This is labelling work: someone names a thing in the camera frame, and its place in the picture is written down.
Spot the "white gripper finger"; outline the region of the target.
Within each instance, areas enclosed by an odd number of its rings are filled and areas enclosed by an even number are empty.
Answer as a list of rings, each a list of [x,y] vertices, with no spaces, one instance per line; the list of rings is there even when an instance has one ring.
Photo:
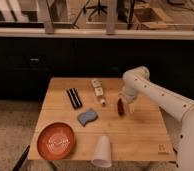
[[[118,97],[119,97],[120,99],[123,99],[123,94],[122,94],[122,92],[119,92]]]
[[[133,114],[133,113],[135,112],[135,102],[130,103],[130,104],[128,105],[128,108],[129,108],[129,113],[130,113],[130,114]]]

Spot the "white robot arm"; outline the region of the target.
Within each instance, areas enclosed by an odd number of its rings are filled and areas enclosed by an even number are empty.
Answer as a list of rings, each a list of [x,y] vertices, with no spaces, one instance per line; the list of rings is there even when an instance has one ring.
[[[176,171],[194,171],[194,100],[152,83],[147,67],[140,66],[123,74],[123,99],[131,104],[144,94],[181,123]]]

